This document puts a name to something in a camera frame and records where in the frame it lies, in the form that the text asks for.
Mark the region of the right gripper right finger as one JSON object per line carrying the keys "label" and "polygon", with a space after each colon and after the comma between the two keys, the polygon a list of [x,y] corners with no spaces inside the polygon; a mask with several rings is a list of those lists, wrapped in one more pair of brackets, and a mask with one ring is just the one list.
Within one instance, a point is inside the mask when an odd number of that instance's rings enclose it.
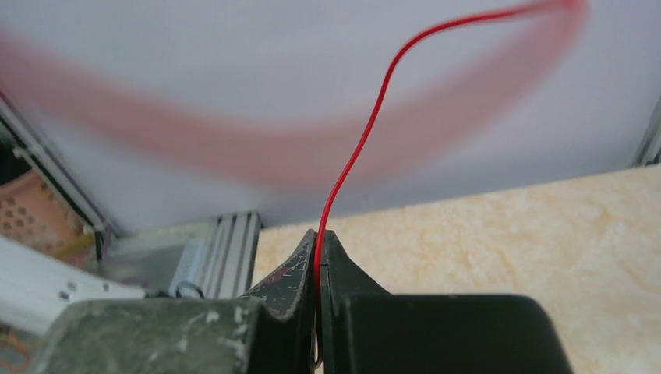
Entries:
{"label": "right gripper right finger", "polygon": [[392,294],[333,231],[320,261],[327,373],[569,373],[552,319],[525,295]]}

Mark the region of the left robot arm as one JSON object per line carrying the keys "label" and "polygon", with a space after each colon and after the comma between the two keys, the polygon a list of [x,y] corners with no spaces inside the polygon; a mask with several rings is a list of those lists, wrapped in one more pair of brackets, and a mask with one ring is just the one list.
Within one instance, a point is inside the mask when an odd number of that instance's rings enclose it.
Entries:
{"label": "left robot arm", "polygon": [[72,303],[142,299],[144,289],[116,283],[1,238],[1,321],[44,334]]}

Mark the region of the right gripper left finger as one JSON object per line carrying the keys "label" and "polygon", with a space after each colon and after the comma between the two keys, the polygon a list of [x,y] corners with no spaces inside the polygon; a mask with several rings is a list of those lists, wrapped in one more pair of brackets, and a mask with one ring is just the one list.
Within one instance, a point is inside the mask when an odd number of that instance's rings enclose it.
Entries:
{"label": "right gripper left finger", "polygon": [[243,295],[76,302],[31,373],[311,373],[315,231]]}

